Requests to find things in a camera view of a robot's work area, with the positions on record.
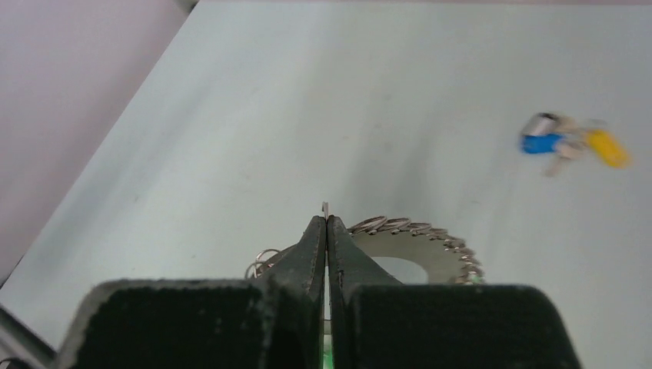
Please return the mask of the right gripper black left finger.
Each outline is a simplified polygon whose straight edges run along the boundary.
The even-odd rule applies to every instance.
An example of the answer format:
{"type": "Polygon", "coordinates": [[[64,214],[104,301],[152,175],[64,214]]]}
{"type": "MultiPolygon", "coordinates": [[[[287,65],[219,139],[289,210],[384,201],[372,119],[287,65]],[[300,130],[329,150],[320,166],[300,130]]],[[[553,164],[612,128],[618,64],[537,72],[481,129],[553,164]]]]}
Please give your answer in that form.
{"type": "Polygon", "coordinates": [[[326,221],[255,279],[115,280],[86,295],[56,368],[320,368],[326,221]]]}

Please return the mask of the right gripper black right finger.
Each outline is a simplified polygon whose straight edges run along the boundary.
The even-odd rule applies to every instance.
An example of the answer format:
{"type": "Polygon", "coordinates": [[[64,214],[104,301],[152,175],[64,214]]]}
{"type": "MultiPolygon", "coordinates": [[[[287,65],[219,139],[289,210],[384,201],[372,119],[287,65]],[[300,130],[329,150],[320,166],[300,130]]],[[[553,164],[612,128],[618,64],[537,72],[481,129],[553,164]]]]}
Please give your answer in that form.
{"type": "MultiPolygon", "coordinates": [[[[337,239],[327,221],[328,252],[337,239]]],[[[546,294],[520,284],[427,284],[410,262],[378,258],[401,285],[352,286],[331,276],[336,368],[579,368],[546,294]]]]}

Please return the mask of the large metal keyring with clips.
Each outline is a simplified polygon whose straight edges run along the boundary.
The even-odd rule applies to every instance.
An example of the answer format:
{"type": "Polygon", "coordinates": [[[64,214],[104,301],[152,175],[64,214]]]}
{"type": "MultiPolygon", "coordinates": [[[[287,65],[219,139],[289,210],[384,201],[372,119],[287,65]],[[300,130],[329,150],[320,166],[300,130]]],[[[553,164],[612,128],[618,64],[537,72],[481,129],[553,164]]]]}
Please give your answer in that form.
{"type": "Polygon", "coordinates": [[[427,284],[473,285],[469,274],[484,279],[482,264],[466,241],[431,223],[378,215],[352,226],[340,223],[333,235],[337,239],[328,252],[333,257],[330,270],[341,284],[401,285],[378,258],[415,264],[426,274],[427,284]]]}

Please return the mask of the blue key tag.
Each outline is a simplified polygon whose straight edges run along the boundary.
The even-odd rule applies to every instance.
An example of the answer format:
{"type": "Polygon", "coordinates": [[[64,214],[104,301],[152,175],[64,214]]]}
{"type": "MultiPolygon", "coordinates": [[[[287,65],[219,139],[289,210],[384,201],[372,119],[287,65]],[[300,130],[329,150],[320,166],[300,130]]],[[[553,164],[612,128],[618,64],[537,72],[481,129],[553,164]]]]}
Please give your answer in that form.
{"type": "Polygon", "coordinates": [[[547,154],[555,151],[555,145],[564,138],[563,135],[550,133],[548,135],[523,135],[520,148],[530,155],[547,154]]]}

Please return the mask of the yellow key tag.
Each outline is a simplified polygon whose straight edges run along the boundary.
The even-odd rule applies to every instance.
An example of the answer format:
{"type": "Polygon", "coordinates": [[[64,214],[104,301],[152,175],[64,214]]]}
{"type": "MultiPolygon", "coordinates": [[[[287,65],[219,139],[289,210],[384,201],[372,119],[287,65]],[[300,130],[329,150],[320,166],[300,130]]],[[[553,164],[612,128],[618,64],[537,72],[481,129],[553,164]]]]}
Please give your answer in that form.
{"type": "Polygon", "coordinates": [[[585,134],[585,140],[605,165],[612,168],[625,168],[630,164],[627,150],[609,131],[589,129],[585,134]]]}

